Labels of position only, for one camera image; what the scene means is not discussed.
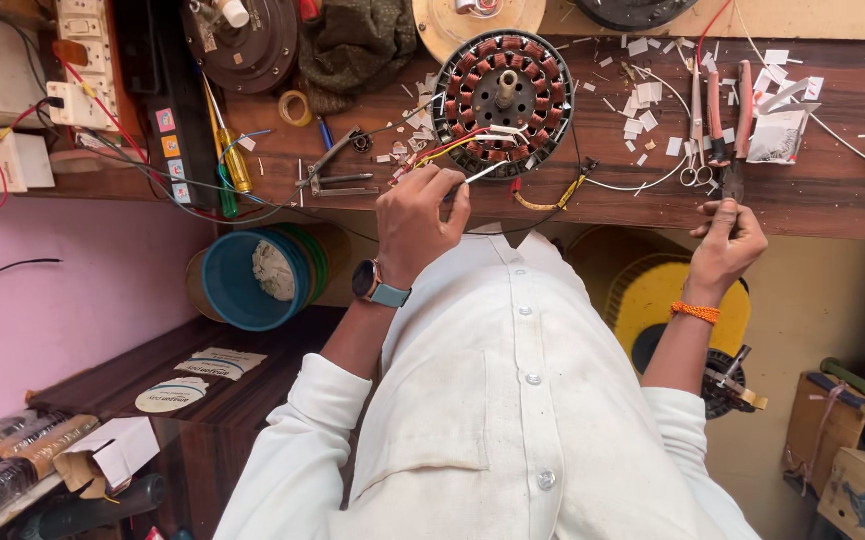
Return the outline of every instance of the blue watch strap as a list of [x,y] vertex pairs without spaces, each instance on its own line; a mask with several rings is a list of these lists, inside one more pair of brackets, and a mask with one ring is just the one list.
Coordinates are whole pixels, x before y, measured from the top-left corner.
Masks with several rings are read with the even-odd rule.
[[376,285],[376,290],[373,291],[370,300],[389,308],[402,308],[406,304],[406,300],[410,299],[411,294],[413,294],[413,289],[400,290],[385,283],[379,283]]

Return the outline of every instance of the pink wall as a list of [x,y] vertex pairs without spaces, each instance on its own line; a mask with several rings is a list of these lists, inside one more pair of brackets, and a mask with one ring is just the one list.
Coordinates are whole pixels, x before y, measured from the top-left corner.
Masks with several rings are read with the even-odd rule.
[[189,259],[212,224],[156,202],[10,197],[0,211],[0,417],[40,390],[162,335],[198,313]]

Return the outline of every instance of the blue bucket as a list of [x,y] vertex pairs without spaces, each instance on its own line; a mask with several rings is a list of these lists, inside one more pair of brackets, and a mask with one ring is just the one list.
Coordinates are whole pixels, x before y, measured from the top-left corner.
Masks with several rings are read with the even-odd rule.
[[[276,247],[292,269],[296,296],[276,300],[253,275],[253,252],[261,240]],[[254,228],[220,237],[202,262],[202,286],[209,303],[236,328],[250,332],[272,330],[303,309],[309,296],[311,273],[306,256],[292,240],[274,230]]]

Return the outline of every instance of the watch face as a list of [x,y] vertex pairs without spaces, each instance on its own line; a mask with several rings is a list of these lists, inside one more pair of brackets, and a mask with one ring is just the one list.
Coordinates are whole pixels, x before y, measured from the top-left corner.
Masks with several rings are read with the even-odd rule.
[[355,267],[353,272],[353,294],[357,298],[365,298],[372,292],[376,283],[376,264],[372,260],[364,260]]

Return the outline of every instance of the person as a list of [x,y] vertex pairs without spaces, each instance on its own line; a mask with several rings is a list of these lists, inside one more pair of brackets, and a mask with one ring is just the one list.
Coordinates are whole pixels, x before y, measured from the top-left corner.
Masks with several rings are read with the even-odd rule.
[[[758,538],[704,465],[713,324],[673,315],[640,383],[549,241],[463,234],[463,174],[426,166],[377,206],[378,256],[354,276],[369,300],[305,356],[214,538]],[[682,302],[716,308],[767,240],[731,199],[698,210]]]

